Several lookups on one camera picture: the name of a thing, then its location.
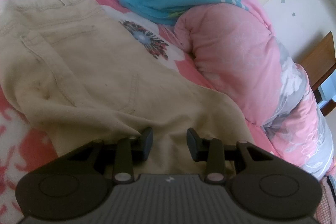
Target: beige trousers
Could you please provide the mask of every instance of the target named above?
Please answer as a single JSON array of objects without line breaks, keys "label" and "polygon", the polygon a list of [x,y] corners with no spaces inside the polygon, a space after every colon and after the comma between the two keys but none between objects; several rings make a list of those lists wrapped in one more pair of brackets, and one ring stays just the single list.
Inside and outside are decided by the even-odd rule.
[{"label": "beige trousers", "polygon": [[0,0],[0,84],[63,155],[154,130],[144,173],[201,173],[186,130],[253,142],[238,106],[148,54],[95,0]]}]

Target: ribbed gray panel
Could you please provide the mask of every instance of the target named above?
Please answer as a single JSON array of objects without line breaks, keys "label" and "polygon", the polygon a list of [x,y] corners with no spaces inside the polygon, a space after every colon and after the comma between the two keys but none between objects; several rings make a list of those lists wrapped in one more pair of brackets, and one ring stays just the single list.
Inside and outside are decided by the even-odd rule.
[{"label": "ribbed gray panel", "polygon": [[21,224],[316,224],[313,219],[272,222],[239,208],[221,186],[198,175],[141,175],[116,186],[104,204],[81,218],[49,222],[31,217]]}]

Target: bed sheet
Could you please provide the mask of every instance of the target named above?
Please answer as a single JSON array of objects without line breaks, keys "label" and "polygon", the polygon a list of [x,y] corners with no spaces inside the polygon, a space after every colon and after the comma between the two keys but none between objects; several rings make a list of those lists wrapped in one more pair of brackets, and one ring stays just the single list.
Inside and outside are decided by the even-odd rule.
[{"label": "bed sheet", "polygon": [[[188,80],[214,88],[197,70],[193,58],[174,46],[169,27],[157,25],[119,5],[117,0],[96,0],[111,16],[133,34],[150,53],[168,68],[178,71]],[[260,127],[246,121],[259,147],[279,156]],[[0,223],[14,224],[22,218],[15,199],[15,187],[27,172],[57,157],[44,132],[30,127],[25,117],[15,111],[0,90]]]}]

